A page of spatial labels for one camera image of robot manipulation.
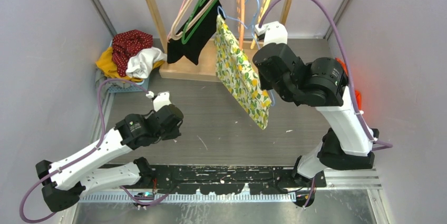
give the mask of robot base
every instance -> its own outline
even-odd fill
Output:
[[[114,164],[104,168],[115,167]],[[287,189],[310,187],[310,181],[297,184],[292,177],[293,167],[281,166],[193,166],[193,165],[151,165],[157,179],[159,193],[202,194],[214,192],[217,195],[239,194],[245,186],[251,195],[286,194]],[[316,187],[326,187],[323,172],[316,176]],[[139,185],[126,186],[129,189],[145,189]]]

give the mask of lemon print fabric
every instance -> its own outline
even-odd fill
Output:
[[[261,90],[258,74],[220,15],[217,15],[214,45],[217,50],[216,76],[256,124],[265,129],[271,100],[267,92]]]

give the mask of black cloth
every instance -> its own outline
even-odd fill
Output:
[[[203,9],[203,7],[208,2],[209,0],[206,0],[201,6],[198,7],[196,14],[194,14],[194,17],[197,15],[197,13],[199,13]],[[205,47],[209,39],[216,32],[216,18],[217,18],[218,6],[221,6],[221,4],[217,0],[217,2],[211,7],[208,14],[204,17],[202,23],[200,23],[196,31],[192,34],[191,38],[185,45],[181,43],[181,39],[177,41],[169,39],[168,53],[167,53],[168,63],[175,63],[178,60],[180,60],[183,56],[186,56],[186,58],[188,58],[195,65],[199,64],[200,52],[202,51],[203,47]],[[185,25],[186,23],[182,25],[182,27],[177,33],[183,31]],[[187,35],[190,33],[193,27],[191,27],[191,29],[186,32]]]

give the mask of clothing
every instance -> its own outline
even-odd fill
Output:
[[[214,45],[217,50],[216,76],[256,124],[265,129],[270,97],[261,89],[258,74],[220,15],[217,16]]]
[[[118,75],[126,76],[127,63],[130,57],[135,56],[144,48],[152,47],[152,35],[138,30],[117,34],[112,41],[112,61],[118,67]]]
[[[121,79],[130,80],[130,81],[136,82],[136,83],[143,81],[143,79],[135,78],[135,77],[128,77],[127,75],[121,77],[118,74],[118,69],[117,69],[116,64],[112,61],[112,51],[113,51],[112,47],[107,48],[107,50],[101,54],[101,57],[96,62],[96,66],[104,73],[105,77],[121,78]]]
[[[202,6],[198,7],[196,14],[199,13],[208,2],[209,0],[205,0]],[[214,4],[214,6],[211,7],[211,10],[204,17],[202,23],[200,23],[199,27],[197,27],[196,31],[193,33],[193,35],[185,45],[182,44],[181,39],[177,41],[169,39],[168,63],[175,63],[183,56],[185,56],[195,65],[199,64],[200,52],[202,51],[203,47],[205,47],[209,39],[216,32],[216,17],[218,6],[221,6],[221,4],[217,0],[217,2]],[[182,25],[177,33],[183,31],[185,25],[186,23]],[[193,27],[191,27],[191,29],[186,32],[186,35],[189,34]]]
[[[161,65],[166,61],[166,57],[166,54],[156,47],[145,48],[129,59],[126,75],[146,79],[152,68],[155,68],[156,64]]]

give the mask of gray table surface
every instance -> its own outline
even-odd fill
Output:
[[[304,62],[331,56],[326,40],[290,40],[289,45]],[[139,148],[111,163],[145,157],[152,164],[293,165],[329,128],[314,108],[296,107],[275,95],[268,127],[261,130],[222,83],[163,79],[153,72],[149,89],[170,91],[171,101],[184,114],[182,136]],[[107,128],[130,113],[145,114],[152,108],[141,92],[118,93]]]

